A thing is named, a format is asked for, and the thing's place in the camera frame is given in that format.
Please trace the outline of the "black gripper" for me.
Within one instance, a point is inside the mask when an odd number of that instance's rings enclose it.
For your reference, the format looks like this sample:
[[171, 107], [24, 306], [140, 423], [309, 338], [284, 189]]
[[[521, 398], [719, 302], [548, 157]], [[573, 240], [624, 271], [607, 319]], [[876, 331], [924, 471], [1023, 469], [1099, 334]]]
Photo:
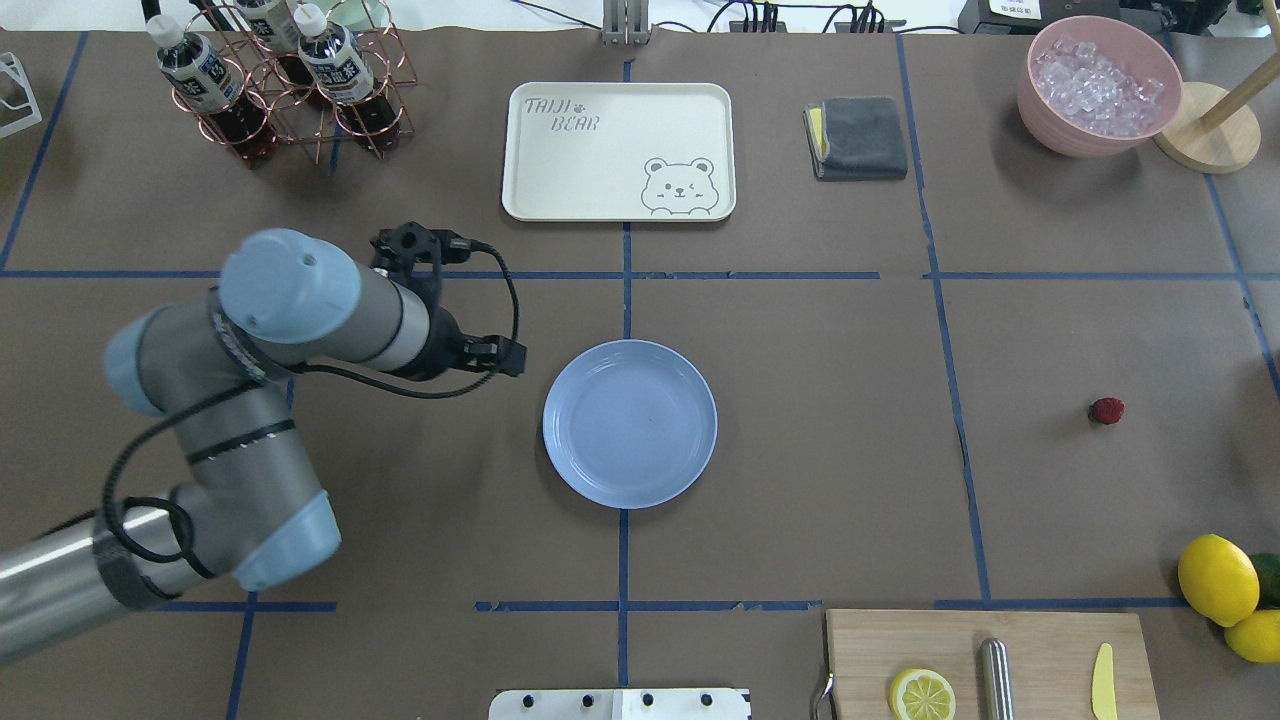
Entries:
[[425, 382], [449, 370], [521, 377], [527, 348], [506, 337], [471, 337], [443, 306], [430, 314], [425, 345], [410, 361], [410, 379]]

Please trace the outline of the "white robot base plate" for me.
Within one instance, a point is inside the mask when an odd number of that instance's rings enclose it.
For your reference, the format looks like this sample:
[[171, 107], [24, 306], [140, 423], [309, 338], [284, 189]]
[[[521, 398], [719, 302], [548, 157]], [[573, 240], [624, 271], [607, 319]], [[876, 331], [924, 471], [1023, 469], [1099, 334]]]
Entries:
[[502, 691], [489, 719], [751, 719], [750, 692], [712, 688]]

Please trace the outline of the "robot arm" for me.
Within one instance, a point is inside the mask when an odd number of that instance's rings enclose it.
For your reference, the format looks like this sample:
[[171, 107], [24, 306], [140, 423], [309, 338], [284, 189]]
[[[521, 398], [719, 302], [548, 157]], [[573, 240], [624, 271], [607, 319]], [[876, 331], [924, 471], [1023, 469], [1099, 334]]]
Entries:
[[111, 461], [96, 506], [3, 555], [3, 662], [219, 577], [248, 592], [325, 562], [340, 530], [285, 398], [329, 374], [407, 398], [449, 370], [517, 377], [516, 332], [462, 332], [442, 306], [444, 265], [489, 243], [407, 223], [364, 266], [300, 231], [256, 232], [197, 299], [154, 309], [104, 354], [113, 391], [154, 424]]

